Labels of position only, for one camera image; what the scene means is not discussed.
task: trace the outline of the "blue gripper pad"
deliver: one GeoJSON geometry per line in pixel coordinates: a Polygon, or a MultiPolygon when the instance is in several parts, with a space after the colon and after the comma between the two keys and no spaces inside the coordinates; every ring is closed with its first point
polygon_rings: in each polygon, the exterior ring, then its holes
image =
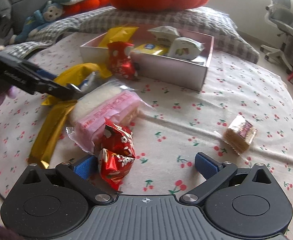
{"type": "Polygon", "coordinates": [[[57,77],[57,75],[54,75],[48,71],[45,71],[44,69],[40,69],[37,71],[37,74],[39,74],[42,77],[48,78],[50,80],[53,80],[57,77]]]}
{"type": "Polygon", "coordinates": [[[203,152],[198,152],[194,160],[195,168],[205,179],[211,178],[223,169],[221,163],[213,160],[203,152]]]}
{"type": "Polygon", "coordinates": [[[73,165],[73,171],[78,174],[82,179],[88,179],[90,175],[98,170],[98,159],[88,154],[84,158],[78,160],[73,165]]]}

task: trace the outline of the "red snack bag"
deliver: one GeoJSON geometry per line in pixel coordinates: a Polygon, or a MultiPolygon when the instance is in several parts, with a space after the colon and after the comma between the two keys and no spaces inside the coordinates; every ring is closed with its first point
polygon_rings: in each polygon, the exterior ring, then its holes
{"type": "Polygon", "coordinates": [[[129,57],[134,45],[128,42],[115,41],[107,44],[107,46],[109,49],[110,71],[126,79],[136,79],[137,72],[129,57]]]}
{"type": "Polygon", "coordinates": [[[101,148],[100,175],[113,189],[118,190],[135,160],[132,132],[106,119],[101,148]]]}
{"type": "Polygon", "coordinates": [[[129,128],[116,125],[106,119],[101,148],[108,149],[116,154],[135,158],[132,132],[129,128]]]}
{"type": "Polygon", "coordinates": [[[115,154],[107,149],[102,149],[99,155],[99,171],[101,178],[114,190],[118,190],[120,182],[131,169],[134,158],[115,154]]]}

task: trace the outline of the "white wall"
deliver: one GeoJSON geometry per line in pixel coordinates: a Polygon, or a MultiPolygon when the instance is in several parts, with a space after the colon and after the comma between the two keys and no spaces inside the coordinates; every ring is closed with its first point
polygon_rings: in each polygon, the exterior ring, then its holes
{"type": "Polygon", "coordinates": [[[280,47],[285,35],[264,20],[265,7],[271,0],[210,0],[206,6],[228,13],[239,31],[247,33],[273,46],[280,47]]]}

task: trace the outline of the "gray plaid blanket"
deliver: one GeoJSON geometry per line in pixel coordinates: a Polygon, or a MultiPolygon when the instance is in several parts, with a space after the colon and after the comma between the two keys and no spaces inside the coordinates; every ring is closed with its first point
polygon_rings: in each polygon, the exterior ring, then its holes
{"type": "Polygon", "coordinates": [[[54,22],[27,42],[8,46],[6,51],[17,57],[25,57],[35,49],[52,46],[65,32],[103,33],[124,24],[169,25],[205,33],[214,36],[214,48],[217,50],[253,63],[259,59],[259,53],[237,33],[237,27],[229,15],[208,7],[181,12],[141,13],[107,6],[54,22]]]}

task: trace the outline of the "metal screw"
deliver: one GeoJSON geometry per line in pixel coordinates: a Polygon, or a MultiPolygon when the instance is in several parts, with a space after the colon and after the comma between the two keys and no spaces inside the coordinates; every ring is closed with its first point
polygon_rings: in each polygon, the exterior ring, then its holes
{"type": "Polygon", "coordinates": [[[187,202],[194,202],[198,200],[198,196],[194,194],[185,194],[182,199],[187,202]]]}
{"type": "Polygon", "coordinates": [[[95,200],[99,202],[106,202],[109,201],[111,197],[107,194],[98,194],[95,196],[95,200]]]}

